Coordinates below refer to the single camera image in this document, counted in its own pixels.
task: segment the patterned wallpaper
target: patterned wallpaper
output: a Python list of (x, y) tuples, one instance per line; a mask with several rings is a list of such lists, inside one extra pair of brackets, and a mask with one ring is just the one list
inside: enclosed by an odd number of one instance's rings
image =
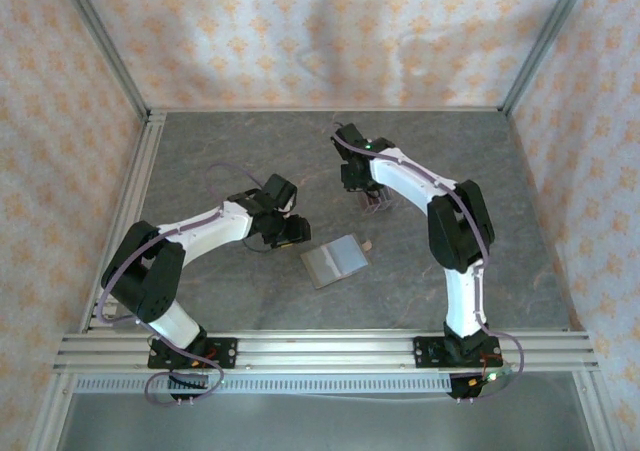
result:
[(515, 113), (538, 209), (640, 449), (640, 0), (580, 0)]
[(0, 449), (76, 331), (140, 124), (69, 0), (0, 0)]
[(502, 104), (556, 0), (92, 0), (152, 107)]

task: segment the orange floral wallpaper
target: orange floral wallpaper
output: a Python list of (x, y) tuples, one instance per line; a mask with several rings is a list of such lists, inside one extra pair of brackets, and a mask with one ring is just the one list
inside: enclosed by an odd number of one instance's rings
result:
[(499, 106), (556, 0), (92, 0), (151, 107)]
[(577, 316), (640, 449), (640, 0), (580, 0), (515, 113)]
[(0, 449), (17, 451), (77, 331), (140, 124), (69, 0), (0, 1)]

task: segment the gray tile floor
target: gray tile floor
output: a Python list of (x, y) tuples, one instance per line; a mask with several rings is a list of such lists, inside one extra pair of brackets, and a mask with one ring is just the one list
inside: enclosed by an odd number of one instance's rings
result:
[[(354, 122), (366, 137), (390, 139), (434, 172), (480, 185), (496, 232), (485, 277), (494, 328), (568, 325), (508, 123), (489, 112), (169, 114), (143, 219), (178, 221), (251, 188), (243, 175), (219, 170), (212, 174), (216, 197), (207, 192), (204, 170), (227, 161), (263, 180), (278, 173), (296, 184), (296, 212), (313, 234), (310, 242), (268, 254), (230, 243), (189, 264), (178, 300), (194, 319), (209, 331), (442, 328), (444, 273), (429, 253), (425, 217), (399, 196), (395, 209), (362, 216), (356, 196), (342, 189), (341, 160), (329, 142), (334, 121)], [(314, 289), (300, 254), (350, 233), (371, 241), (371, 264)]]

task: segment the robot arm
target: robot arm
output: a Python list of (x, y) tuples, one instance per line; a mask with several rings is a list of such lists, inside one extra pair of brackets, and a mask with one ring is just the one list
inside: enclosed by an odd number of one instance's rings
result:
[[(219, 246), (256, 233), (272, 248), (308, 241), (311, 229), (307, 220), (289, 214), (295, 207), (296, 195), (296, 186), (274, 174), (262, 189), (230, 196), (220, 207), (193, 218), (159, 227), (140, 221), (127, 232), (102, 276), (102, 286), (106, 288), (116, 270), (138, 248), (160, 234), (178, 230), (129, 266), (111, 293), (137, 319), (174, 346), (202, 356), (206, 332), (175, 299), (182, 269)], [(154, 345), (164, 346), (157, 341)], [(155, 351), (171, 355), (173, 362), (167, 367), (178, 369), (193, 364), (170, 349)]]
[[(363, 138), (353, 124), (342, 126), (336, 134), (340, 140), (355, 148), (393, 158), (387, 160), (365, 156), (347, 149), (332, 138), (336, 149), (347, 162), (341, 167), (341, 175), (348, 191), (364, 191), (371, 196), (383, 186), (389, 186), (425, 213), (429, 248), (444, 267), (446, 276), (448, 311), (445, 335), (458, 341), (459, 353), (466, 354), (470, 347), (476, 347), (484, 334), (476, 319), (476, 286), (480, 287), (480, 319), (486, 323), (482, 307), (482, 256), (469, 223), (461, 216), (460, 209), (457, 209), (447, 192), (437, 184), (454, 190), (462, 199), (481, 230), (488, 249), (494, 240), (494, 232), (480, 189), (473, 181), (456, 183), (438, 176), (406, 157), (384, 138), (374, 141)], [(433, 180), (425, 179), (415, 171), (416, 168)]]

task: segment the wall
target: wall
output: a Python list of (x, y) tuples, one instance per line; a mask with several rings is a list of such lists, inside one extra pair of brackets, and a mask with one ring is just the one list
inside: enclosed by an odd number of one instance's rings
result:
[(499, 106), (556, 0), (92, 0), (152, 107)]
[(77, 331), (140, 124), (68, 0), (0, 0), (0, 449)]
[(640, 449), (640, 0), (580, 0), (515, 124), (578, 318)]

